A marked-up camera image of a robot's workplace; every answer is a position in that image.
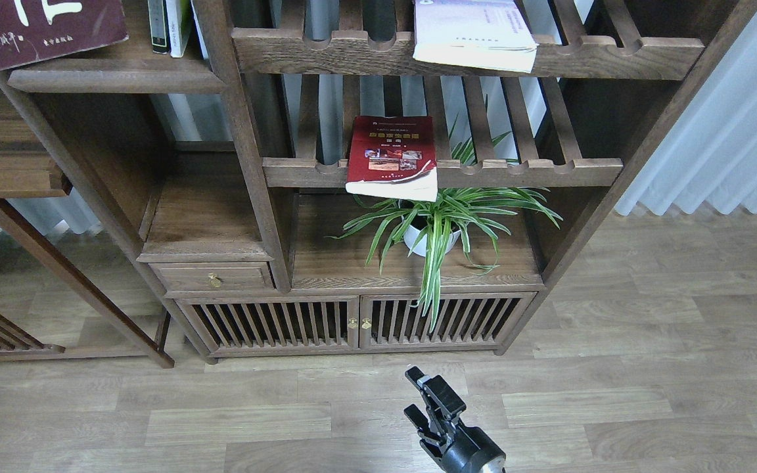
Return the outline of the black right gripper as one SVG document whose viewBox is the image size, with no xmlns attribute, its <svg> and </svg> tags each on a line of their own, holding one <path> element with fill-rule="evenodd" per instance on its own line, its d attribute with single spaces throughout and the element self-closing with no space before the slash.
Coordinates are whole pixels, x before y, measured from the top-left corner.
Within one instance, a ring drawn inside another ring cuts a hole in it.
<svg viewBox="0 0 757 473">
<path fill-rule="evenodd" d="M 465 402 L 440 375 L 425 375 L 417 366 L 405 372 L 423 396 L 428 417 L 417 405 L 403 413 L 417 429 L 421 447 L 445 472 L 504 472 L 505 452 L 478 427 L 467 427 L 459 415 Z"/>
</svg>

